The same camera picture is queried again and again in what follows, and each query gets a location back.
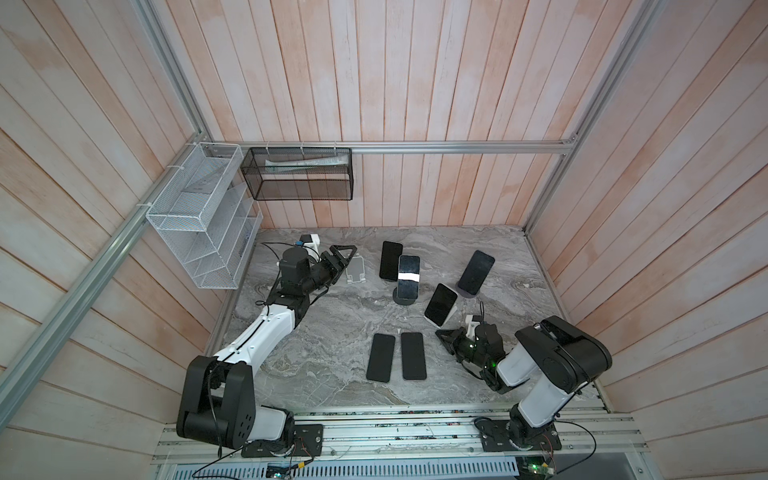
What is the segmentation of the white folding phone stand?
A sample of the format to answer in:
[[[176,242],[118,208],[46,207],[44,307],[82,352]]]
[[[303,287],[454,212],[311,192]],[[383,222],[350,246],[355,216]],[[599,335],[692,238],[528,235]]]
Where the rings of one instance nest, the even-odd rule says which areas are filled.
[[[356,253],[349,262],[345,270],[348,284],[361,284],[366,282],[365,261],[363,257]]]

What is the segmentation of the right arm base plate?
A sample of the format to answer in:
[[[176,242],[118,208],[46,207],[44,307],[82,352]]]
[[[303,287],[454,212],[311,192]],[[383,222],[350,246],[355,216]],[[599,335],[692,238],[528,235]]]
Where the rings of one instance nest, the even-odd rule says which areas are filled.
[[[531,428],[522,420],[493,420],[488,417],[477,417],[473,420],[473,425],[479,433],[484,452],[562,449],[560,436],[553,422],[542,427]]]

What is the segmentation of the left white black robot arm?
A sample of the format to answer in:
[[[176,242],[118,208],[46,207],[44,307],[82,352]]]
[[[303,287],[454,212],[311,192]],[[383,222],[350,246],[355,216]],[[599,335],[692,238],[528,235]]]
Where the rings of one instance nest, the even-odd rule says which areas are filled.
[[[357,253],[354,245],[332,245],[322,253],[313,247],[299,241],[285,250],[256,319],[229,345],[189,364],[175,425],[179,437],[232,450],[260,444],[274,455],[293,449],[294,414],[259,405],[254,377]]]

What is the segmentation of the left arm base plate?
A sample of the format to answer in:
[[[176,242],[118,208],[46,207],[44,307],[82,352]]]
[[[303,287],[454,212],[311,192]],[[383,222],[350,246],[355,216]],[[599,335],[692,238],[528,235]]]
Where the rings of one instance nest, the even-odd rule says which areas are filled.
[[[292,425],[277,440],[254,440],[241,451],[243,458],[288,459],[291,455],[314,458],[321,455],[322,424]]]

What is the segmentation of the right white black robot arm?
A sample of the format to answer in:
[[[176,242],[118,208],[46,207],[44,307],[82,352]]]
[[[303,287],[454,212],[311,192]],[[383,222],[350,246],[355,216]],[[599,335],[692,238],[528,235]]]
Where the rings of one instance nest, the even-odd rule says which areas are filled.
[[[541,373],[528,395],[509,411],[508,435],[521,449],[528,449],[575,394],[613,363],[603,343],[558,316],[518,330],[517,344],[508,352],[497,327],[477,316],[469,317],[464,327],[439,329],[436,336],[470,375],[497,393],[507,393]]]

